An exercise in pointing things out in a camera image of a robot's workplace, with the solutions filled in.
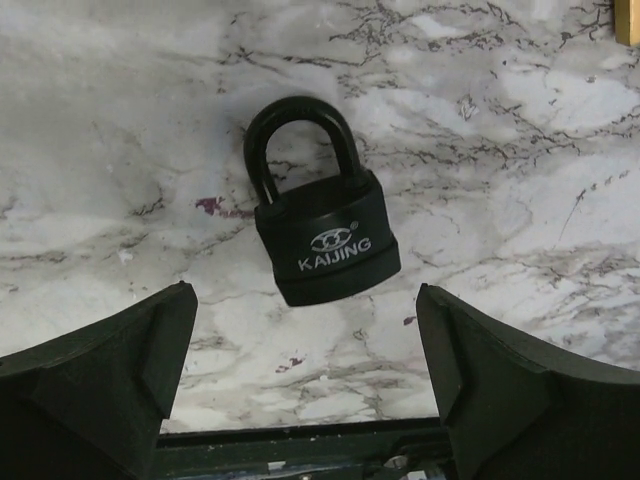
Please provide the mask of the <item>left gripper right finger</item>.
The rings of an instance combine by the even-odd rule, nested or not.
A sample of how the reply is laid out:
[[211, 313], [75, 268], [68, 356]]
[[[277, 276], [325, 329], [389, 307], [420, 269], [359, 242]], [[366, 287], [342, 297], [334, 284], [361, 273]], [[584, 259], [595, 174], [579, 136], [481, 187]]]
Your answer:
[[638, 372], [563, 350], [437, 286], [421, 286], [416, 314], [458, 478], [638, 478]]

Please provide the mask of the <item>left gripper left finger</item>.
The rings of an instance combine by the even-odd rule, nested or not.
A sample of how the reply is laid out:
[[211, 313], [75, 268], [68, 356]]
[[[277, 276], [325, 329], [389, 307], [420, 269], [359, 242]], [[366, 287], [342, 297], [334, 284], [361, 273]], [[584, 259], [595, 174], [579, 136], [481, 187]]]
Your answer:
[[180, 282], [2, 357], [2, 478], [148, 478], [197, 308]]

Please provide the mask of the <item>brass padlock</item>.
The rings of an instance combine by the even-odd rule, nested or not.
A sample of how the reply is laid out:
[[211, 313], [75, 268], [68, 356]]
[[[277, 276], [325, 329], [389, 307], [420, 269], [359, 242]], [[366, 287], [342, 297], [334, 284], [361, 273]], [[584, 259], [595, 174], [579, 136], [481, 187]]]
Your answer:
[[640, 0], [614, 1], [614, 30], [618, 43], [626, 46], [640, 44]]

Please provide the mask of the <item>black padlock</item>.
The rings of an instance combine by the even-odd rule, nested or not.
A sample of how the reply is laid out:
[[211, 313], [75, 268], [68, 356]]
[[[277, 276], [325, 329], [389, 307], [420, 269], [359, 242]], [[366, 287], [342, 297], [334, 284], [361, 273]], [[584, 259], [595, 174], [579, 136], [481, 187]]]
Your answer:
[[[339, 172], [281, 193], [267, 147], [279, 128], [296, 121], [314, 123], [328, 134]], [[259, 200], [256, 228], [287, 305], [350, 297], [400, 271], [382, 186], [361, 164], [352, 131], [336, 108], [309, 96], [277, 100], [250, 123], [243, 154]]]

